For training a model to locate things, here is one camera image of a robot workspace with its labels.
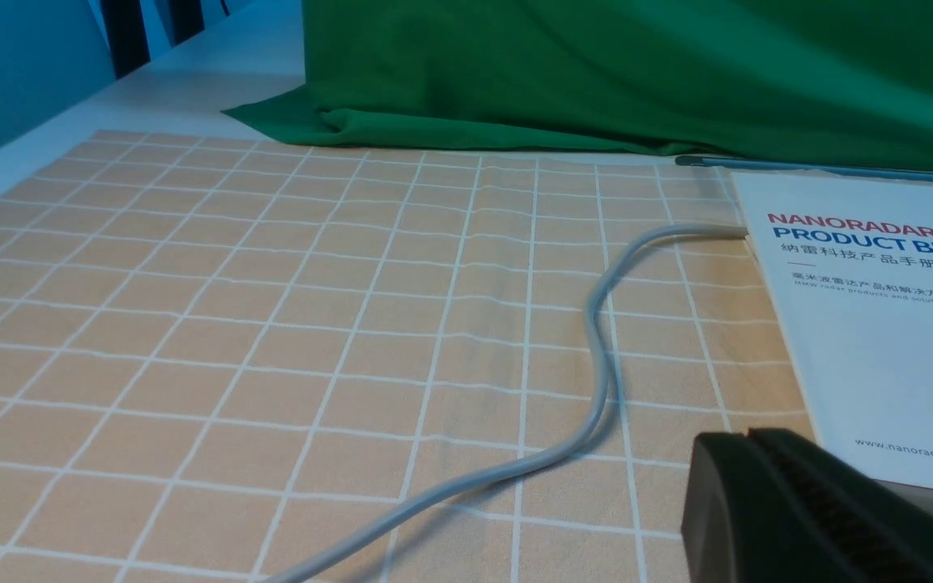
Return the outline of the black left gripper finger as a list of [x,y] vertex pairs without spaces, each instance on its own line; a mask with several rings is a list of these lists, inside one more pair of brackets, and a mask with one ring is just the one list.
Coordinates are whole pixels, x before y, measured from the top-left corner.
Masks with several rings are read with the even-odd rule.
[[692,582],[933,582],[933,490],[789,429],[697,435],[681,534]]

